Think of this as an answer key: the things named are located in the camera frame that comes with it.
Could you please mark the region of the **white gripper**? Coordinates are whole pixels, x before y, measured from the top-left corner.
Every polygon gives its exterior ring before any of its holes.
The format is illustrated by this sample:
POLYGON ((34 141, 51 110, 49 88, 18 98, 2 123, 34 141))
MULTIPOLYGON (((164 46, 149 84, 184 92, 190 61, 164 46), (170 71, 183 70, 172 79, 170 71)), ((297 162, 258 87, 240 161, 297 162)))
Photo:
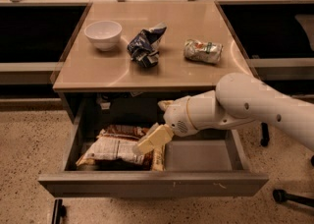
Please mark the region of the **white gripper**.
POLYGON ((135 155, 144 155, 172 140, 174 134, 179 137, 195 135, 197 130, 190 122, 187 105, 189 96, 177 100, 161 100, 159 108, 164 111, 163 125, 154 124, 133 147, 135 155))

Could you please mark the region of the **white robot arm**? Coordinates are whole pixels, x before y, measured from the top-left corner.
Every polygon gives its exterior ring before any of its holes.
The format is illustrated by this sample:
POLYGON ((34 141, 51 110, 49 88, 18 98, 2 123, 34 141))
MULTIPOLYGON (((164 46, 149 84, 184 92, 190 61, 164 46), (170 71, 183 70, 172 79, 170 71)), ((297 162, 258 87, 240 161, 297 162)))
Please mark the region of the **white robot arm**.
POLYGON ((141 155, 173 137, 187 137, 205 129, 231 130, 254 121, 269 124, 314 150, 314 104, 284 95, 241 73, 230 73, 216 88, 194 96, 159 103, 163 125, 153 125, 133 148, 141 155))

